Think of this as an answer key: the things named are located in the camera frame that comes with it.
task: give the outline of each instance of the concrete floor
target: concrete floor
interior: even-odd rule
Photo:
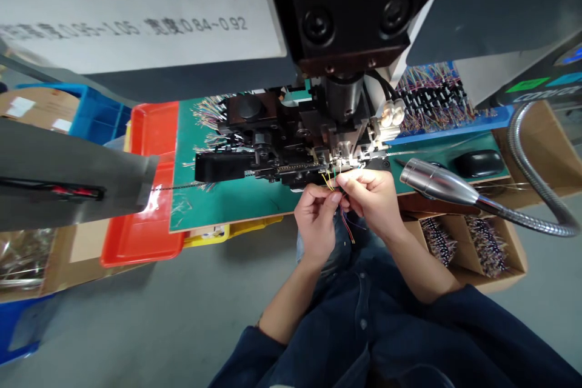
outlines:
[[[567,203],[582,218],[582,195]],[[550,218],[547,208],[534,215]],[[67,290],[40,350],[0,367],[6,388],[208,385],[295,265],[292,217],[171,261]],[[582,238],[519,228],[530,272],[492,298],[582,372]]]

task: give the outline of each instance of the screw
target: screw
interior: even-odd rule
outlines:
[[[390,0],[382,12],[380,27],[384,33],[393,35],[406,26],[409,18],[409,0]]]
[[[329,13],[323,8],[307,11],[303,17],[303,33],[314,44],[328,43],[333,36],[333,22]]]

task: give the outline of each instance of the person's left hand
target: person's left hand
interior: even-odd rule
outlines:
[[[349,206],[341,192],[309,184],[295,207],[295,220],[305,247],[303,259],[319,267],[326,263],[335,247],[333,214],[340,202],[343,207]]]

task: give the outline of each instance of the black knob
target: black knob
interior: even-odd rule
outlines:
[[[380,28],[387,36],[398,34],[410,21],[409,0],[390,0],[382,12]]]
[[[255,121],[265,112],[261,99],[254,94],[243,94],[238,103],[238,113],[246,121]]]
[[[329,12],[323,8],[307,11],[303,17],[303,33],[313,44],[327,44],[333,36],[333,21]]]

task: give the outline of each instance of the cardboard compartment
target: cardboard compartment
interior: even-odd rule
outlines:
[[[515,226],[499,217],[492,218],[492,225],[507,244],[505,247],[507,270],[501,273],[498,278],[488,278],[458,265],[450,267],[450,271],[461,284],[471,284],[483,293],[503,291],[509,288],[523,279],[528,270],[526,253],[517,236]]]
[[[424,215],[419,218],[427,218],[428,216]],[[451,237],[457,240],[457,252],[451,261],[449,270],[461,284],[471,284],[483,293],[490,293],[507,289],[526,276],[528,268],[527,257],[513,224],[499,217],[490,219],[490,224],[506,243],[507,258],[505,262],[507,270],[497,278],[488,278],[483,273],[465,217],[460,215],[440,215],[438,220],[445,230],[450,233]],[[422,241],[426,244],[424,236],[422,236]]]
[[[44,282],[30,290],[0,289],[0,303],[42,297],[85,282],[128,271],[132,267],[105,269],[99,263],[109,220],[60,227],[45,268]]]
[[[509,152],[507,129],[496,129],[493,134],[511,175],[511,179],[504,179],[499,185],[527,182]],[[528,160],[558,196],[582,191],[582,161],[546,101],[536,103],[529,110],[522,124],[520,139]],[[484,194],[511,209],[543,202],[530,189],[499,187],[497,192],[493,190],[492,193]]]
[[[457,242],[457,252],[451,263],[480,275],[485,275],[479,262],[479,256],[477,255],[475,244],[473,244],[471,233],[465,222],[465,217],[460,215],[441,215],[437,220],[449,232],[451,238]]]

